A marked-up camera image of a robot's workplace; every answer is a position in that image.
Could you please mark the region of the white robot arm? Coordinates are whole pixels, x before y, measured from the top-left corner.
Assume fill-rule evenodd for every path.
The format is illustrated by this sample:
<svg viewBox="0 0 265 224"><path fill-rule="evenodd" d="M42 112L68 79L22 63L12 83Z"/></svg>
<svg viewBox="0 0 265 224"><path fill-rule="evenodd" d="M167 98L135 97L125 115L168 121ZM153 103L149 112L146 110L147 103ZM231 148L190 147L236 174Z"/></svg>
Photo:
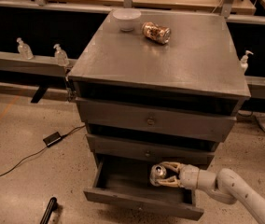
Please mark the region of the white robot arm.
<svg viewBox="0 0 265 224"><path fill-rule="evenodd" d="M156 187L198 189L221 203L239 201L258 224L265 224L265 199L231 169L216 174L190 164L163 161L152 166L150 183Z"/></svg>

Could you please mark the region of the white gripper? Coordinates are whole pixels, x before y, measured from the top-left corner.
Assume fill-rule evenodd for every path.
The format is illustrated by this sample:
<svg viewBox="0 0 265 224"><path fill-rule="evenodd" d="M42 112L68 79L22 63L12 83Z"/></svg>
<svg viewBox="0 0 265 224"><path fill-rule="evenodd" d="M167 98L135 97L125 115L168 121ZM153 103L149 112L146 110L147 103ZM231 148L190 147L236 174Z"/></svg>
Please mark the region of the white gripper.
<svg viewBox="0 0 265 224"><path fill-rule="evenodd" d="M216 187L216 174L200 169L193 165L182 165L180 162L163 161L161 163L166 169L179 174L179 180L175 175L165 178L157 179L156 182L160 186L185 189L199 189L212 190Z"/></svg>

